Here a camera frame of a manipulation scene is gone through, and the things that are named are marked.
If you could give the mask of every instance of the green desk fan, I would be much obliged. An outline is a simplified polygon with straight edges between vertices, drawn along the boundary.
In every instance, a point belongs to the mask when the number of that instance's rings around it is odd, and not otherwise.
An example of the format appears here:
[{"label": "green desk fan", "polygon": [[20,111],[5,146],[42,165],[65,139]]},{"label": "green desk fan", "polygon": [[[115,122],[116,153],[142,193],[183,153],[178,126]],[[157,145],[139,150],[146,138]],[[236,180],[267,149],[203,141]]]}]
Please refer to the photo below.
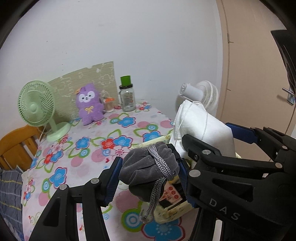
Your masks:
[{"label": "green desk fan", "polygon": [[22,119],[30,126],[44,126],[49,123],[51,131],[47,134],[48,142],[62,138],[71,128],[67,122],[56,124],[54,115],[54,94],[49,84],[39,80],[27,83],[18,97],[18,110]]}]

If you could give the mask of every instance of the plaid fabric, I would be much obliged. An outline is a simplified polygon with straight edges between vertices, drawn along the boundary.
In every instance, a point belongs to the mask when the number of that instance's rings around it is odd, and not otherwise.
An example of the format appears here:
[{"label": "plaid fabric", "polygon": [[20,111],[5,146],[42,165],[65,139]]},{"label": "plaid fabric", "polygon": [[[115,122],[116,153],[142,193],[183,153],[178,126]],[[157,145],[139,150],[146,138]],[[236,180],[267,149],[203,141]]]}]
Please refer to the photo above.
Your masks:
[{"label": "plaid fabric", "polygon": [[0,173],[0,214],[7,219],[24,240],[22,230],[22,176],[20,171],[3,171]]}]

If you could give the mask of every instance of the fan stand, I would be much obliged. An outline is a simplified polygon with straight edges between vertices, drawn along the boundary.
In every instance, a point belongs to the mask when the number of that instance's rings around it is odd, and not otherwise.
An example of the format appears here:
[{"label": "fan stand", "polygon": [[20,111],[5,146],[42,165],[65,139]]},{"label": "fan stand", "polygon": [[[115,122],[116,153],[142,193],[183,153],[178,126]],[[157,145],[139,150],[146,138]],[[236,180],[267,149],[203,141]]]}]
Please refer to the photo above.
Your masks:
[{"label": "fan stand", "polygon": [[49,120],[49,124],[51,126],[51,131],[46,135],[46,140],[48,142],[55,142],[61,139],[71,128],[68,122],[56,124],[52,118]]}]

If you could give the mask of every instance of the door frame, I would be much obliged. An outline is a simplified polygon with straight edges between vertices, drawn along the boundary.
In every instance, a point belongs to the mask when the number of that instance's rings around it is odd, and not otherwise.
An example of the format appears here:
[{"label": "door frame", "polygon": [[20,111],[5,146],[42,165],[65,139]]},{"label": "door frame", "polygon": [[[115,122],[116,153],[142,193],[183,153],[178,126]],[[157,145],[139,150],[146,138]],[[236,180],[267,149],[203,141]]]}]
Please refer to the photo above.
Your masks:
[{"label": "door frame", "polygon": [[[227,18],[226,13],[223,5],[223,0],[216,0],[220,23],[221,23],[221,31],[222,31],[222,47],[223,47],[223,62],[222,62],[222,80],[221,80],[221,89],[219,95],[219,102],[216,112],[216,118],[220,120],[222,118],[225,100],[226,100],[226,92],[227,92],[227,85],[228,85],[228,76],[229,76],[229,33],[228,33],[228,25],[227,25]],[[296,114],[295,114],[296,104],[294,106],[294,111],[289,122],[289,125],[286,129],[285,134],[291,135],[295,125],[296,125]]]}]

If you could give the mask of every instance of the chair backrest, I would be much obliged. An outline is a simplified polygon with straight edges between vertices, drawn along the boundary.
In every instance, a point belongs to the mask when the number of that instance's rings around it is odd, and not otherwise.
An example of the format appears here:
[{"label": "chair backrest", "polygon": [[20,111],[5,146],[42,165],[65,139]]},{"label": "chair backrest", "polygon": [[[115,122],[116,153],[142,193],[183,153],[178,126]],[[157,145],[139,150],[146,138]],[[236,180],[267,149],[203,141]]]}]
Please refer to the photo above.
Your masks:
[{"label": "chair backrest", "polygon": [[4,136],[0,140],[0,167],[5,170],[11,170],[18,165],[23,171],[29,169],[32,158],[25,150],[22,142],[35,155],[37,143],[34,136],[39,138],[40,135],[41,133],[36,127],[25,126]]}]

